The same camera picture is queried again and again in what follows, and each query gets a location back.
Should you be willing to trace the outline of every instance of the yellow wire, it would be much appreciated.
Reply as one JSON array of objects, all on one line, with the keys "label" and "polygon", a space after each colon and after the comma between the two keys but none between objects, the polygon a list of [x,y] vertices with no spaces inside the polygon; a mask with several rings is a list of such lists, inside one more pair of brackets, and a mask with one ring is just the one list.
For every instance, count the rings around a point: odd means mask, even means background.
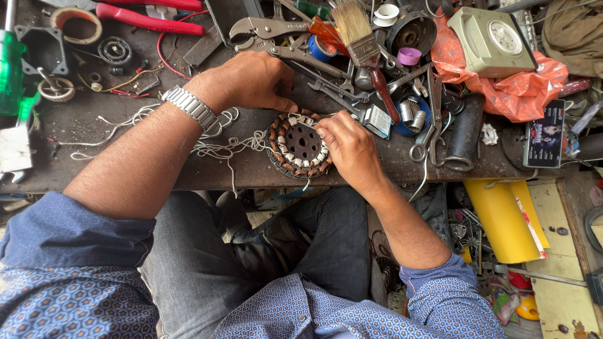
[{"label": "yellow wire", "polygon": [[[127,85],[127,84],[131,84],[131,83],[133,83],[134,81],[136,81],[136,79],[138,79],[138,78],[139,78],[141,75],[143,75],[144,73],[157,72],[157,71],[158,71],[158,70],[160,70],[160,69],[161,69],[161,68],[157,68],[157,69],[147,69],[146,71],[142,71],[142,72],[140,72],[140,73],[136,74],[136,76],[134,76],[132,79],[130,79],[130,80],[128,80],[128,81],[126,81],[125,83],[119,84],[119,85],[117,85],[117,86],[115,86],[115,87],[112,87],[112,88],[110,88],[110,89],[103,89],[103,90],[99,90],[99,92],[111,92],[111,91],[112,91],[112,90],[114,90],[114,89],[118,89],[118,88],[123,87],[123,86],[125,86],[125,85]],[[87,83],[87,82],[84,80],[84,78],[81,76],[81,74],[79,74],[79,73],[78,73],[78,74],[77,74],[77,76],[78,76],[78,78],[80,78],[81,82],[83,82],[83,83],[86,85],[86,87],[88,87],[89,89],[92,89],[92,87],[90,87],[90,85],[88,85],[88,83]]]}]

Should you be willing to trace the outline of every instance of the metal rasp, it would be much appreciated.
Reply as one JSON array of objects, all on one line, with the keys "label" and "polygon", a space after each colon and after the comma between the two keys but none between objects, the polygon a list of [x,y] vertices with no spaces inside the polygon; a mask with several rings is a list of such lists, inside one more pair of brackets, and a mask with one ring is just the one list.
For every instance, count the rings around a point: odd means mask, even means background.
[{"label": "metal rasp", "polygon": [[197,68],[221,44],[222,37],[214,25],[204,36],[199,39],[199,41],[197,41],[191,50],[185,54],[184,60],[191,67]]}]

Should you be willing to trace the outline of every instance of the brown rag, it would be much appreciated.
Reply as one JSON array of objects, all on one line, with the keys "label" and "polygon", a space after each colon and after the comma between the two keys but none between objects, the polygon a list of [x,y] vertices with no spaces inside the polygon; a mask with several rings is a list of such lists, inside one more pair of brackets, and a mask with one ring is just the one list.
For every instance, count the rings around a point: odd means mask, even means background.
[{"label": "brown rag", "polygon": [[[555,0],[547,15],[584,0]],[[559,12],[545,20],[542,42],[549,57],[571,74],[603,78],[603,0]]]}]

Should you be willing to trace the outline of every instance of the hand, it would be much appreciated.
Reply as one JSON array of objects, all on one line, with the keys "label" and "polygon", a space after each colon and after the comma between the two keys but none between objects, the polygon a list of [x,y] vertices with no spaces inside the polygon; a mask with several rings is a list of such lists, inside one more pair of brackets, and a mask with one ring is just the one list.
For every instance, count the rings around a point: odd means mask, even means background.
[{"label": "hand", "polygon": [[342,110],[316,124],[341,176],[365,199],[391,186],[377,158],[374,136]]},{"label": "hand", "polygon": [[231,107],[297,112],[297,105],[276,95],[279,85],[287,95],[295,72],[268,52],[242,52],[222,66],[196,75],[184,85],[215,114]]}]

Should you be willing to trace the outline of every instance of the paint brush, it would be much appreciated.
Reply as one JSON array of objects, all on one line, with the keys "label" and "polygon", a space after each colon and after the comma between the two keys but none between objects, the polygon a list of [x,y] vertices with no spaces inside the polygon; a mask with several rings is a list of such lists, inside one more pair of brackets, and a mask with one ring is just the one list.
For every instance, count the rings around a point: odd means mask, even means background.
[{"label": "paint brush", "polygon": [[371,71],[371,82],[383,99],[387,113],[394,125],[399,124],[400,114],[387,92],[385,77],[378,70],[381,51],[364,10],[354,0],[348,0],[335,7],[331,15],[354,65],[356,68],[368,68]]}]

